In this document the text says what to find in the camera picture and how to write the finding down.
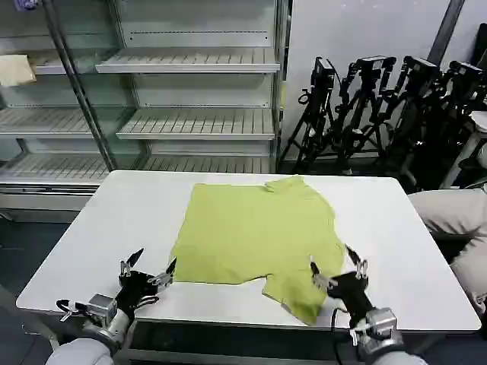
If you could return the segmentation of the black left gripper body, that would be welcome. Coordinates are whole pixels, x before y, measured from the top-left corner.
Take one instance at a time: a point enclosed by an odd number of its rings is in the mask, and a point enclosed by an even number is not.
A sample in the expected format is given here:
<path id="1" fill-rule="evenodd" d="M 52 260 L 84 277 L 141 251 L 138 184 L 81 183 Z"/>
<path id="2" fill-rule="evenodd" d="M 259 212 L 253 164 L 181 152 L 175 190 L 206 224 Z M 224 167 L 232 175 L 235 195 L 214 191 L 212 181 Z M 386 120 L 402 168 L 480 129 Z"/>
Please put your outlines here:
<path id="1" fill-rule="evenodd" d="M 137 309 L 158 302 L 160 292 L 148 284 L 148 279 L 152 277 L 154 275 L 135 270 L 128 278 L 119 277 L 121 289 L 115 298 L 117 308 L 127 316 L 134 316 Z"/>

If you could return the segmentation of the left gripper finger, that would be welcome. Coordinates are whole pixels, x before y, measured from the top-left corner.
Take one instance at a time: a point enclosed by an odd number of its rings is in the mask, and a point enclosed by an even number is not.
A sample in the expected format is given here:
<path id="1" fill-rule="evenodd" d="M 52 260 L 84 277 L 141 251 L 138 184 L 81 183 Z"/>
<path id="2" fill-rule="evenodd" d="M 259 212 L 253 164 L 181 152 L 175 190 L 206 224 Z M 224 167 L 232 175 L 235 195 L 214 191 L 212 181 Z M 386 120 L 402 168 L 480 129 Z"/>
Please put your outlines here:
<path id="1" fill-rule="evenodd" d="M 173 283 L 174 272 L 177 265 L 177 258 L 174 257 L 166 270 L 148 279 L 148 284 L 156 289 L 157 292 L 165 290 Z"/>
<path id="2" fill-rule="evenodd" d="M 130 257 L 127 258 L 127 260 L 122 260 L 120 262 L 120 273 L 119 273 L 120 278 L 128 278 L 131 276 L 132 268 L 139 260 L 143 252 L 144 249 L 141 248 L 140 250 L 131 254 Z"/>

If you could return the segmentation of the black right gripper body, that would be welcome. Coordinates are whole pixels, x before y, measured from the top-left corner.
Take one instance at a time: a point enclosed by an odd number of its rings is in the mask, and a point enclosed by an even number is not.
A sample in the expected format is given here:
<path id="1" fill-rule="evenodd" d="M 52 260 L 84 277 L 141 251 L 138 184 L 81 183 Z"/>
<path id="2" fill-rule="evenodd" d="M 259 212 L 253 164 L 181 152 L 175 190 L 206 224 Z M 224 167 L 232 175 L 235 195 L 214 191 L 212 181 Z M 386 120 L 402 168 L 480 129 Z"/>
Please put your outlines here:
<path id="1" fill-rule="evenodd" d="M 358 324 L 369 311 L 375 309 L 365 293 L 368 278 L 359 276 L 356 271 L 350 271 L 333 277 L 331 282 L 326 291 L 330 297 L 345 304 L 350 315 L 350 324 Z"/>

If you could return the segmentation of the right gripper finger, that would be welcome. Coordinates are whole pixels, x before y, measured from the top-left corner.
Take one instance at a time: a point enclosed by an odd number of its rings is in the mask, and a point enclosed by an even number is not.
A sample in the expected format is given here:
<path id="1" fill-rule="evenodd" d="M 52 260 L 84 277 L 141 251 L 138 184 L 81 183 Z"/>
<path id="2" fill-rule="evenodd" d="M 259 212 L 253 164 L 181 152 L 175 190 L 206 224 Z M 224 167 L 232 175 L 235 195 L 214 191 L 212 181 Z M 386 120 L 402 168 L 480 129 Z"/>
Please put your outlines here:
<path id="1" fill-rule="evenodd" d="M 352 249 L 350 246 L 345 246 L 346 251 L 349 255 L 350 260 L 352 261 L 353 265 L 355 266 L 354 271 L 350 271 L 345 274 L 347 278 L 356 280 L 356 281 L 367 281 L 368 280 L 368 261 L 362 259 L 360 255 Z"/>
<path id="2" fill-rule="evenodd" d="M 314 261 L 310 262 L 310 269 L 312 272 L 313 283 L 322 291 L 328 292 L 338 285 L 338 282 L 336 280 L 322 275 L 317 264 Z"/>

